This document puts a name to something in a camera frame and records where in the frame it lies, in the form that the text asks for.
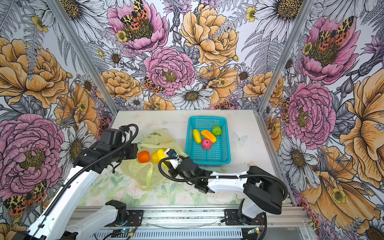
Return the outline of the pink red fruit toy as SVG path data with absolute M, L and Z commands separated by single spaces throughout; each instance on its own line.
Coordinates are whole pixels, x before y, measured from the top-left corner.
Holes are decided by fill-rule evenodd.
M 212 141 L 209 139 L 203 139 L 201 143 L 204 150 L 210 150 L 212 148 L 212 144 Z

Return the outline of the orange fruit toy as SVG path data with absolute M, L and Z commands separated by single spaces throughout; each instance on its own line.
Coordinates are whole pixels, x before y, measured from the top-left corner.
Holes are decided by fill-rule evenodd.
M 141 164 L 149 163 L 151 160 L 150 154 L 147 151 L 142 151 L 137 155 L 138 161 Z

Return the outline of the yellow lemon toy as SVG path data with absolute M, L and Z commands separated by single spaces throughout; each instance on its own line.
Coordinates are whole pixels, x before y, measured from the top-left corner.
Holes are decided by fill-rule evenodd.
M 165 154 L 164 149 L 159 149 L 158 151 L 154 152 L 151 156 L 151 160 L 154 164 L 158 164 L 160 160 L 167 158 L 168 156 Z

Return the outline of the yellow corn toy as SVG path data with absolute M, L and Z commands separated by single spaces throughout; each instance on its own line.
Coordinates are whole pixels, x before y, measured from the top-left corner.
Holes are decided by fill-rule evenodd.
M 197 129 L 194 129 L 194 130 L 193 130 L 193 138 L 194 138 L 194 141 L 195 141 L 197 144 L 201 144 L 201 143 L 202 143 L 202 137 L 201 137 L 201 134 L 200 134 L 200 132 L 199 132 Z

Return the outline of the orange yellow mango toy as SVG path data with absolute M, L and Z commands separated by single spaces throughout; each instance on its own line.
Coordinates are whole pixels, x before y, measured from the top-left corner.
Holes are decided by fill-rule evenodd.
M 202 130 L 201 135 L 204 137 L 204 139 L 210 140 L 213 144 L 217 141 L 216 136 L 208 130 Z

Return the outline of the yellow-green plastic bag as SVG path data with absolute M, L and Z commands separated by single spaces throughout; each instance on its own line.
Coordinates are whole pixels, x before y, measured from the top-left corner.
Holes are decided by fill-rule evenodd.
M 138 158 L 125 160 L 121 164 L 122 172 L 134 179 L 141 190 L 149 191 L 166 178 L 159 172 L 158 162 L 152 160 L 152 156 L 159 150 L 173 149 L 179 156 L 186 157 L 181 146 L 174 138 L 164 130 L 155 130 L 141 137 L 138 142 L 138 156 L 145 157 L 141 163 Z

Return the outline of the green fruit toy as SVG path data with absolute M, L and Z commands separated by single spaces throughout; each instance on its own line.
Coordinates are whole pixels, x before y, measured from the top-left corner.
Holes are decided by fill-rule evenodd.
M 215 125 L 212 128 L 212 134 L 216 137 L 221 136 L 222 135 L 222 128 L 219 125 Z

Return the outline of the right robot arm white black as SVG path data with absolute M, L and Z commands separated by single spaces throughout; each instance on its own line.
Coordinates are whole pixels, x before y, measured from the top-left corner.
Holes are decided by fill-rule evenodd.
M 204 194 L 222 192 L 243 193 L 237 216 L 249 225 L 262 213 L 280 215 L 283 201 L 288 196 L 287 186 L 280 179 L 257 166 L 239 174 L 220 174 L 200 168 L 189 157 L 179 157 L 168 163 L 169 174 L 192 184 Z

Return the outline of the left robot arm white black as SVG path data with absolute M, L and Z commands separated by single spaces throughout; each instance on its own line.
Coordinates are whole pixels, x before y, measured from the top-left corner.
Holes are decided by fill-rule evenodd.
M 15 240 L 57 240 L 84 195 L 84 191 L 99 174 L 113 162 L 135 159 L 137 144 L 133 143 L 139 132 L 135 124 L 117 129 L 105 129 L 100 141 L 82 150 L 74 160 L 69 179 L 60 188 L 49 206 L 27 231 L 17 232 Z

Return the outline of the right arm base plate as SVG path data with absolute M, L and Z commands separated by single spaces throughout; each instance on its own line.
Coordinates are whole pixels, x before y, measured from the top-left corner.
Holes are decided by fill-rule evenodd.
M 240 215 L 238 210 L 224 209 L 224 219 L 222 219 L 222 223 L 225 223 L 226 226 L 261 226 L 266 223 L 266 218 L 267 215 L 265 212 L 251 219 L 245 215 Z

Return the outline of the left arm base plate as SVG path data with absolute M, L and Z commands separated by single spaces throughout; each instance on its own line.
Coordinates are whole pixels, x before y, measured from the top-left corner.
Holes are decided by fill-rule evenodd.
M 143 210 L 127 210 L 127 217 L 123 227 L 140 227 L 142 225 L 143 215 Z

